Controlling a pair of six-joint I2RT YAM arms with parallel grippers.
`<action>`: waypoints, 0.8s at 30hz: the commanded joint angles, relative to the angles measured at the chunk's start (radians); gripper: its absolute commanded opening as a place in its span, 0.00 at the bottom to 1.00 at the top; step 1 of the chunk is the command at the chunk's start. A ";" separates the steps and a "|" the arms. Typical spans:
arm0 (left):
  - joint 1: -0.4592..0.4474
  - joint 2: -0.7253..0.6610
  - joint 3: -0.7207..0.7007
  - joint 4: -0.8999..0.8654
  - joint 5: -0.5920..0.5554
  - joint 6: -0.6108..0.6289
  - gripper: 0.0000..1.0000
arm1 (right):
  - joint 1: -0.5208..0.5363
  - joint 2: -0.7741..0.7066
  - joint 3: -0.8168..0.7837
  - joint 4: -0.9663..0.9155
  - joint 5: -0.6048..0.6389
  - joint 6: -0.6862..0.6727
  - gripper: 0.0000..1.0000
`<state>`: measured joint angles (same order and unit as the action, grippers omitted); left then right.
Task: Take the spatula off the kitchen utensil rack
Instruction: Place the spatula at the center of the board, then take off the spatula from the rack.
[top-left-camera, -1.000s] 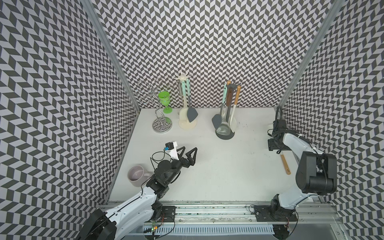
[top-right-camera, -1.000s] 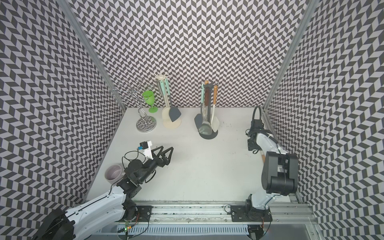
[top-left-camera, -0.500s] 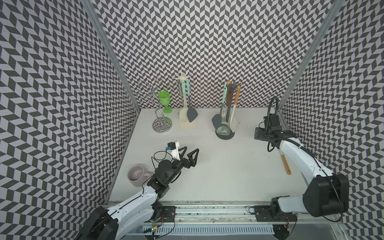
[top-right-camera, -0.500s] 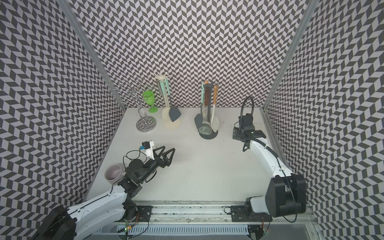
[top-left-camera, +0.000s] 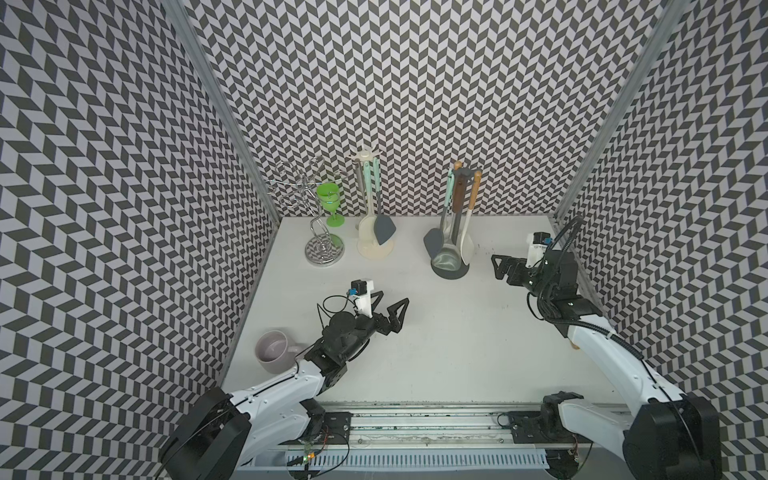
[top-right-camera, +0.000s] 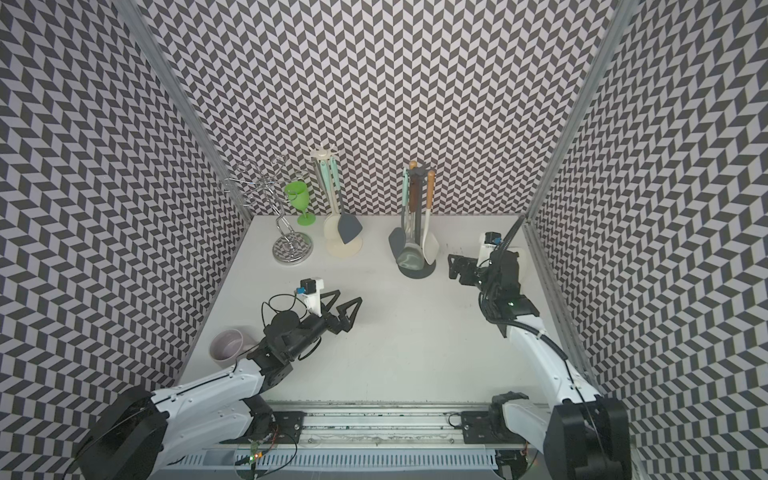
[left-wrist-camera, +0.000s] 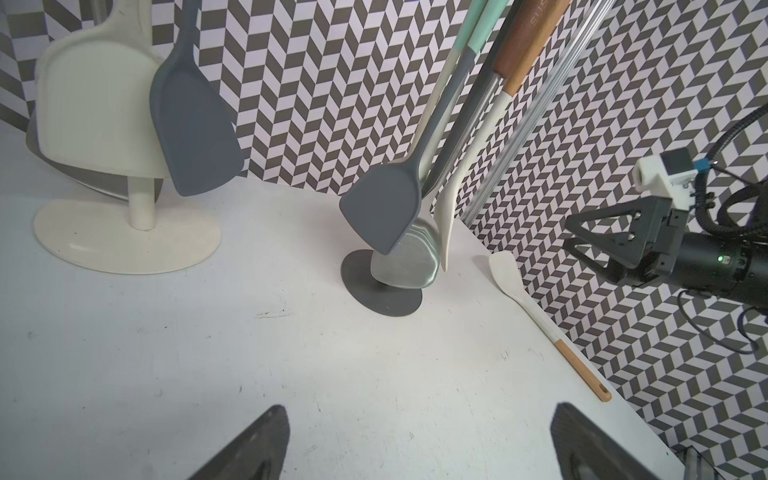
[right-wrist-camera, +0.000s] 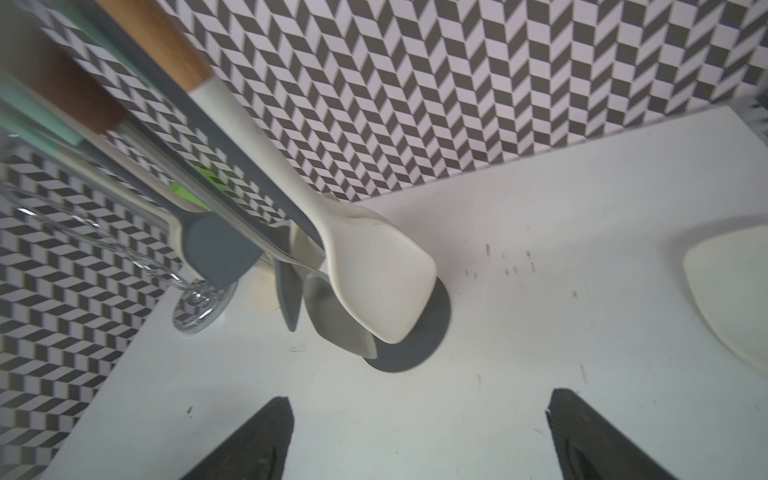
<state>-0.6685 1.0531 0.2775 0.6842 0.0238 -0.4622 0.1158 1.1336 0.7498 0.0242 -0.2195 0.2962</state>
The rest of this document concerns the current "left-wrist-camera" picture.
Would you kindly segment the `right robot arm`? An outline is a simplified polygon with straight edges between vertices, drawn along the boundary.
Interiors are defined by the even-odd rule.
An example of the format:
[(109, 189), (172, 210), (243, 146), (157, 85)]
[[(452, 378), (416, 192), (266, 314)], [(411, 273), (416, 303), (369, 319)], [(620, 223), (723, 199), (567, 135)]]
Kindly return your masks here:
[(730, 126), (701, 159), (686, 148), (646, 156), (632, 170), (638, 199), (575, 213), (564, 249), (616, 286), (669, 284), (692, 297), (719, 297), (767, 313), (767, 183), (745, 182), (710, 213), (716, 157), (767, 113), (760, 106)]

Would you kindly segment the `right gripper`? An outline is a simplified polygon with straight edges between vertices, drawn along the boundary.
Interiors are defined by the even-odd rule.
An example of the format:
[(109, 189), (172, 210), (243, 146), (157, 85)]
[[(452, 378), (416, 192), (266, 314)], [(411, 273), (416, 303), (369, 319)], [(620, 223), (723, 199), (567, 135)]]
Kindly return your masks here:
[(601, 264), (578, 249), (590, 244), (577, 238), (566, 239), (563, 248), (612, 285), (660, 285), (672, 276), (688, 220), (688, 209), (677, 209), (664, 197), (639, 198), (566, 218), (565, 228), (581, 239), (597, 235), (618, 235), (622, 240), (646, 238), (639, 265), (632, 269), (612, 257)]

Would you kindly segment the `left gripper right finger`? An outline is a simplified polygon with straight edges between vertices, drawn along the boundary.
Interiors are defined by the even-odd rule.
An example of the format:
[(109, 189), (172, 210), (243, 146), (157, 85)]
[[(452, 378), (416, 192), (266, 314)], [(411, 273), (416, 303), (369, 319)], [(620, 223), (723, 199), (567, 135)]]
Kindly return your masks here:
[(550, 433), (563, 479), (658, 479), (571, 403), (557, 404)]

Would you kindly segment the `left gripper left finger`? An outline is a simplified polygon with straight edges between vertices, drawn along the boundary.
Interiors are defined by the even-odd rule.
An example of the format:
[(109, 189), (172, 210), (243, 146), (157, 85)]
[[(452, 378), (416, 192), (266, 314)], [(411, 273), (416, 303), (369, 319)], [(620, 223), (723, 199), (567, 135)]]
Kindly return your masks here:
[(277, 480), (283, 471), (289, 440), (287, 411), (283, 405), (273, 405), (190, 479)]

